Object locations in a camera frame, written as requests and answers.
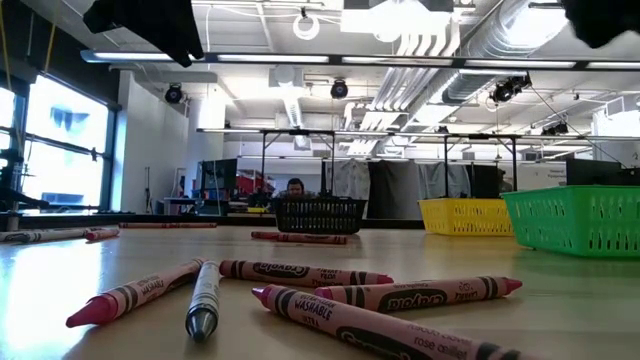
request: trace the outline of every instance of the crayon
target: crayon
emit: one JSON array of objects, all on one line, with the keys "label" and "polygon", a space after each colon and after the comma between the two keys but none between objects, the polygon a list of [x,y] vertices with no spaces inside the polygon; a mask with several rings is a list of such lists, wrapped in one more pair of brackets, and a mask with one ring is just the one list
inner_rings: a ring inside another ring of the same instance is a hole
[{"label": "crayon", "polygon": [[197,343],[205,341],[218,327],[219,266],[214,261],[202,264],[193,290],[185,326],[189,336]]},{"label": "crayon", "polygon": [[240,280],[303,287],[389,284],[393,282],[393,279],[387,275],[366,271],[333,270],[240,260],[224,260],[220,264],[220,274]]},{"label": "crayon", "polygon": [[195,258],[95,296],[67,319],[67,327],[109,323],[131,310],[194,280],[205,259]]},{"label": "crayon", "polygon": [[39,241],[68,240],[82,238],[89,231],[102,230],[102,228],[88,229],[53,229],[53,230],[29,230],[0,232],[0,241],[32,243]]},{"label": "crayon", "polygon": [[314,294],[325,299],[377,312],[392,312],[500,298],[522,282],[506,277],[420,281],[408,284],[329,286]]},{"label": "crayon", "polygon": [[478,342],[277,285],[254,288],[262,305],[289,320],[391,359],[533,360]]},{"label": "crayon", "polygon": [[120,223],[121,229],[209,229],[218,227],[216,223]]},{"label": "crayon", "polygon": [[341,235],[305,235],[305,234],[283,234],[278,232],[260,232],[251,233],[254,239],[274,240],[277,242],[299,242],[308,244],[336,244],[344,245],[347,243],[347,237]]},{"label": "crayon", "polygon": [[120,235],[120,230],[118,229],[103,229],[103,230],[95,230],[89,231],[84,236],[89,241],[108,239],[112,237],[116,237]]}]

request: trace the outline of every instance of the crayola logo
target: crayola logo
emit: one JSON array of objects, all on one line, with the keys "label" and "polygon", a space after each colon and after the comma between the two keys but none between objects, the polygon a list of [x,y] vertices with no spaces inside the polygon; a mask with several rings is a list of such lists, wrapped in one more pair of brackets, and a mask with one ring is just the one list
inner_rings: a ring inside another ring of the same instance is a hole
[{"label": "crayola logo", "polygon": [[413,347],[369,330],[343,326],[336,330],[336,337],[364,350],[376,352],[387,359],[432,360],[430,356]]},{"label": "crayola logo", "polygon": [[253,271],[258,274],[266,276],[275,276],[280,278],[299,279],[309,274],[310,268],[308,266],[296,266],[296,265],[282,265],[282,264],[268,264],[268,263],[255,263],[253,264]]},{"label": "crayola logo", "polygon": [[438,289],[395,291],[380,299],[378,312],[438,306],[447,302],[447,293]]}]

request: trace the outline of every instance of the yellow basket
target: yellow basket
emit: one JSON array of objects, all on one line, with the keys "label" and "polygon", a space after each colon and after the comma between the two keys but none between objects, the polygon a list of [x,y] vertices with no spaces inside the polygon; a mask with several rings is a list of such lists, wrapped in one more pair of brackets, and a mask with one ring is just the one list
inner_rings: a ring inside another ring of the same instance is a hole
[{"label": "yellow basket", "polygon": [[442,235],[513,236],[507,205],[502,199],[421,200],[427,231]]}]

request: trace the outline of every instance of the gray crayon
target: gray crayon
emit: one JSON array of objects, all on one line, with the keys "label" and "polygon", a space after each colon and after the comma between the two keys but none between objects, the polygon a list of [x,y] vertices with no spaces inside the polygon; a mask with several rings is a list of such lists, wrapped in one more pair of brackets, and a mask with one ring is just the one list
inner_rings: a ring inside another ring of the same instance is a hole
[{"label": "gray crayon", "polygon": [[218,326],[218,285],[220,265],[214,261],[202,264],[191,305],[187,312],[185,326],[193,341],[205,341]]}]

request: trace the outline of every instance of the plastic basket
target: plastic basket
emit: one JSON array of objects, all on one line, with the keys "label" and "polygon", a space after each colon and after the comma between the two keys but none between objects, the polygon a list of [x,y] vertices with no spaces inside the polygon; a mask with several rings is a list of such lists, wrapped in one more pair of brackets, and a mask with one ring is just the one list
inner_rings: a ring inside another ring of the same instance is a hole
[{"label": "plastic basket", "polygon": [[421,200],[427,231],[442,235],[513,236],[502,199]]},{"label": "plastic basket", "polygon": [[518,244],[587,257],[640,256],[640,187],[503,194]]},{"label": "plastic basket", "polygon": [[351,235],[360,231],[367,200],[282,199],[274,203],[281,232]]}]

